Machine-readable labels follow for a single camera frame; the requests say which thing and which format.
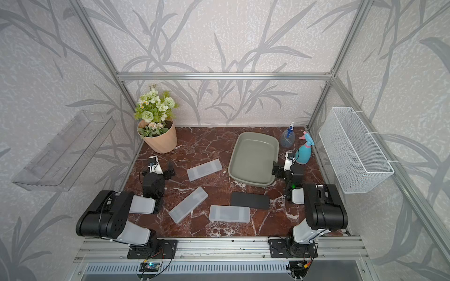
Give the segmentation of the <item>circuit board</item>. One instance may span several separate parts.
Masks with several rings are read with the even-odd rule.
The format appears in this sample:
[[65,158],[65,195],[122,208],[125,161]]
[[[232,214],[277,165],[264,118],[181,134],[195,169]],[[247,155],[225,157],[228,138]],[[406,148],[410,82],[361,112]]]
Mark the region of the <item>circuit board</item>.
[[160,262],[142,262],[139,267],[139,272],[159,272],[161,267]]
[[308,274],[311,263],[312,262],[291,261],[286,266],[286,270],[289,271],[289,275],[292,278],[302,279]]

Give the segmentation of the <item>black pencil case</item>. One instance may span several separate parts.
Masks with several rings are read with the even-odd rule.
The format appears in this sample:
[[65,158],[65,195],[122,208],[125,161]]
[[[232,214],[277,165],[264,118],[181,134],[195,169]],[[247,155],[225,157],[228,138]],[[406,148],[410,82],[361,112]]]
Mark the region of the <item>black pencil case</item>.
[[263,194],[233,192],[230,198],[230,205],[236,207],[249,207],[259,210],[269,210],[270,198]]

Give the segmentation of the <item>right circuit board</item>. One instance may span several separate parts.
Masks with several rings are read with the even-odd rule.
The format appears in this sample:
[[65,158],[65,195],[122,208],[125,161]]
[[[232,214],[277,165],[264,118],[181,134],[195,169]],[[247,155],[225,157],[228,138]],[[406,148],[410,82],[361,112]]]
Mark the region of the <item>right circuit board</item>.
[[289,271],[289,275],[292,278],[302,279],[308,274],[311,263],[312,262],[291,261],[286,266],[286,270]]

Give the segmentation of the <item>artificial green white flowers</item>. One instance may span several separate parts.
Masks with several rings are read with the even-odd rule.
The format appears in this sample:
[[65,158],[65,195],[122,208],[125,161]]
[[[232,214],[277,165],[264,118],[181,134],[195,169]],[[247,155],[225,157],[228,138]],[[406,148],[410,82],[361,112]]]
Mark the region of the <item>artificial green white flowers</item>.
[[138,99],[134,117],[144,121],[144,127],[137,131],[142,138],[159,137],[170,129],[169,121],[173,118],[173,109],[179,105],[171,97],[169,91],[159,94],[156,84]]

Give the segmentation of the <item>clear blue-cap spray bottle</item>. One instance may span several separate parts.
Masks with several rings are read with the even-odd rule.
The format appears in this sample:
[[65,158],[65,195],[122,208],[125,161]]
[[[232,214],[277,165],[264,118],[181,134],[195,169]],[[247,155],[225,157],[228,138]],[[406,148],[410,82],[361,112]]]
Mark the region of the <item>clear blue-cap spray bottle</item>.
[[292,122],[289,127],[282,133],[280,137],[280,145],[284,148],[290,148],[294,145],[295,133],[294,133],[294,122]]

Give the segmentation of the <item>frosted pencil case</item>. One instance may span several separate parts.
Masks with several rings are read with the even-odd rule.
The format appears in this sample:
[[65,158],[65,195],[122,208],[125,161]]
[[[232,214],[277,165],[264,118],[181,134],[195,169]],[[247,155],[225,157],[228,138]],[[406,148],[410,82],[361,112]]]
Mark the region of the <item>frosted pencil case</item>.
[[250,208],[212,205],[210,207],[209,220],[248,223],[250,222]]
[[222,169],[223,168],[220,163],[220,160],[215,159],[207,163],[201,164],[199,166],[188,169],[187,175],[189,181],[195,181],[210,174],[220,172]]

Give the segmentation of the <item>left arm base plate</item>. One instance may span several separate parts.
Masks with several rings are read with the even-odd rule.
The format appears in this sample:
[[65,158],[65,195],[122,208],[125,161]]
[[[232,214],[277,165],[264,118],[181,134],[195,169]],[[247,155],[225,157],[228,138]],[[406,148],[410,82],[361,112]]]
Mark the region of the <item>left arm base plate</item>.
[[157,239],[146,246],[130,246],[127,259],[173,259],[178,240]]

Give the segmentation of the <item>frosted pencil case front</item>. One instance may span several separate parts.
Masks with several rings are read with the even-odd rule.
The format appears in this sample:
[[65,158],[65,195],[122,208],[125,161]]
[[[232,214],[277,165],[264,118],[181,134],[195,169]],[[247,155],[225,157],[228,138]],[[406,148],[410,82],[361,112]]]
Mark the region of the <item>frosted pencil case front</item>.
[[210,207],[209,220],[248,223],[250,222],[250,208],[212,205]]

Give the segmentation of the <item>aluminium front rail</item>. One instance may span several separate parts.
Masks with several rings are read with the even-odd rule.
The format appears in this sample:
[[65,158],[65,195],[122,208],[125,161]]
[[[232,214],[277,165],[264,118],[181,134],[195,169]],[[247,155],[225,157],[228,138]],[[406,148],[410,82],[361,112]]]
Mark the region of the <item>aluminium front rail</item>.
[[[174,262],[271,260],[267,237],[193,237],[177,238],[177,241]],[[325,236],[315,242],[317,261],[370,259],[361,237]],[[132,262],[127,259],[128,250],[124,244],[86,238],[74,262]]]

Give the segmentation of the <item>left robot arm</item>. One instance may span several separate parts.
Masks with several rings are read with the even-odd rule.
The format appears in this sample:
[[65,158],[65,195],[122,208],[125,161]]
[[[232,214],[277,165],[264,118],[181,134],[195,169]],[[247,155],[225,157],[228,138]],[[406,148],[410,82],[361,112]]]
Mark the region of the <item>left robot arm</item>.
[[76,234],[154,250],[158,245],[156,232],[132,223],[128,217],[158,213],[164,205],[165,182],[175,175],[171,162],[163,170],[157,158],[152,157],[143,172],[142,195],[133,191],[100,191],[79,218]]

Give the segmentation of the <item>teal pink spray bottle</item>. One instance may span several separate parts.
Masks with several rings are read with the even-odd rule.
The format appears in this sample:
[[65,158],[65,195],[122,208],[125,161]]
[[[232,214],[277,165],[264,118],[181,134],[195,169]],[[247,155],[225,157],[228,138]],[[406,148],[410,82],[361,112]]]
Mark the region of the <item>teal pink spray bottle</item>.
[[315,145],[315,142],[307,132],[304,132],[303,136],[300,137],[300,139],[305,140],[306,143],[296,151],[295,161],[300,165],[306,165],[311,158],[312,147]]

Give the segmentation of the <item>frosted pencil case diagonal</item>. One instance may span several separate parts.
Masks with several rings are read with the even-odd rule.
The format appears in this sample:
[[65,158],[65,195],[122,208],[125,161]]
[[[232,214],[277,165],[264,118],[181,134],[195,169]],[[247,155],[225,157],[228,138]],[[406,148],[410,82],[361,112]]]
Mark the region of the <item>frosted pencil case diagonal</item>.
[[208,198],[208,194],[202,187],[198,187],[185,199],[183,199],[170,212],[169,216],[176,224],[179,224],[185,217],[187,217],[196,207]]

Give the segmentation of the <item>clear plastic wall shelf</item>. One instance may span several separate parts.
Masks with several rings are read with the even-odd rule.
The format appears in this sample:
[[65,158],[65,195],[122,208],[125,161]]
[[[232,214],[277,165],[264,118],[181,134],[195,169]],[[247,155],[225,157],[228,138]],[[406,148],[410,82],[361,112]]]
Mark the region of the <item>clear plastic wall shelf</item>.
[[110,114],[79,111],[12,182],[28,191],[69,191],[115,125]]

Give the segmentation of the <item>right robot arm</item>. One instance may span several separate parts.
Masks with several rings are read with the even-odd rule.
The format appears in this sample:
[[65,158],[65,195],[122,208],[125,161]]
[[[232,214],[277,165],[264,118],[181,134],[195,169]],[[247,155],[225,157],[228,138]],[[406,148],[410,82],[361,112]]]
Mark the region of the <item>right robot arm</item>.
[[285,183],[287,202],[303,205],[305,218],[286,237],[289,247],[312,244],[315,238],[345,229],[348,215],[335,185],[304,183],[304,167],[292,160],[284,165],[273,163],[271,172]]

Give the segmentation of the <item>left circuit board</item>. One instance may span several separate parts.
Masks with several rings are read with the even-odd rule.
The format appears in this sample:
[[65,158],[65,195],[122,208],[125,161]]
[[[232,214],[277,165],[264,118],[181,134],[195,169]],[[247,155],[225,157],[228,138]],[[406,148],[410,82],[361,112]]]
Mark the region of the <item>left circuit board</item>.
[[142,262],[139,267],[139,272],[159,272],[161,267],[160,262]]

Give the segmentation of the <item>grey-green storage box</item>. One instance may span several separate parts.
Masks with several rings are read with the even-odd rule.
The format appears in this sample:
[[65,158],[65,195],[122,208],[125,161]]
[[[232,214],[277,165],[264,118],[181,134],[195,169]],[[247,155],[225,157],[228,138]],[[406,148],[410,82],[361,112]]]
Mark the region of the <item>grey-green storage box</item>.
[[232,179],[249,186],[267,187],[275,176],[273,165],[278,162],[279,142],[276,138],[255,132],[239,135],[228,166]]

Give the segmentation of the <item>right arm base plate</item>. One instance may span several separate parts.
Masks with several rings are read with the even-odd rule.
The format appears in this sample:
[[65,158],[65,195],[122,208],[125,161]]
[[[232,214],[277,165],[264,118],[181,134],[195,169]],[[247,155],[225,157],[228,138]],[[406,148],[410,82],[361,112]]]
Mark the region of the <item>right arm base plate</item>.
[[316,244],[300,244],[292,238],[268,237],[272,258],[317,258]]

